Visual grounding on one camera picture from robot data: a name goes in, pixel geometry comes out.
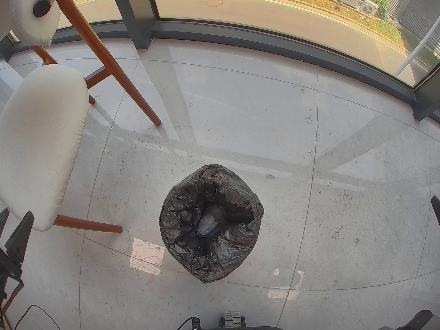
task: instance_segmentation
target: chair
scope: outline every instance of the chair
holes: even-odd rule
[[[159,117],[98,38],[73,0],[0,0],[0,11],[8,10],[9,15],[6,13],[4,14],[6,16],[0,16],[0,39],[12,29],[23,43],[28,44],[42,58],[45,65],[57,64],[55,59],[41,45],[51,44],[51,38],[58,26],[61,10],[78,34],[104,64],[102,68],[86,77],[87,87],[91,88],[108,76],[113,75],[148,118],[156,126],[161,124]],[[89,95],[88,98],[91,104],[95,103],[92,96]]]
[[[33,70],[0,114],[0,199],[33,228],[52,225],[122,232],[118,225],[58,215],[78,154],[88,113],[88,90],[70,67]]]

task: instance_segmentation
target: road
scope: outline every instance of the road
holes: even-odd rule
[[[218,0],[156,0],[156,3],[162,18],[225,21],[279,31],[352,55],[390,74],[406,58],[374,36],[282,0],[220,1],[220,5]],[[121,18],[114,0],[92,0],[80,3],[78,7],[90,22]],[[60,26],[65,25],[68,21],[62,16]],[[425,74],[418,64],[411,63],[399,78],[413,85]]]

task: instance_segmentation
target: black plastic bag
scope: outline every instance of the black plastic bag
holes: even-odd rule
[[[197,225],[206,209],[218,204],[226,221],[208,238]],[[159,217],[165,247],[192,275],[211,283],[229,275],[255,246],[264,210],[260,200],[234,172],[206,165],[176,184]]]

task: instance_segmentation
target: manhole cover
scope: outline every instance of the manhole cover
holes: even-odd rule
[[[376,47],[382,54],[386,54],[386,49],[381,43],[376,43]]]
[[[221,4],[223,4],[222,0],[208,0],[207,2],[208,6],[211,6],[212,8],[217,8]]]

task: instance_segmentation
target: chair leg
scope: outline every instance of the chair leg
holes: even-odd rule
[[[58,65],[58,62],[41,45],[30,48],[34,50],[39,57],[41,57],[43,60],[43,65]],[[92,105],[95,104],[95,99],[90,94],[88,95],[88,102]]]
[[[113,77],[119,82],[119,84],[125,89],[125,91],[131,96],[135,103],[142,109],[142,111],[150,118],[150,120],[156,125],[161,124],[161,120],[156,113],[151,109],[150,105],[145,101],[134,84],[127,77],[125,72],[121,69],[119,64],[113,58],[112,54],[107,50],[102,41],[98,38],[91,25],[87,22],[81,11],[78,9],[73,0],[56,0],[59,8],[76,29],[78,34],[83,38],[91,50],[104,64],[105,68],[111,72]]]
[[[102,231],[102,232],[122,232],[122,227],[119,225],[112,225],[109,223],[98,223],[96,221],[89,221],[77,219],[75,217],[67,217],[58,214],[54,225],[64,226],[66,228],[79,228],[82,230]]]

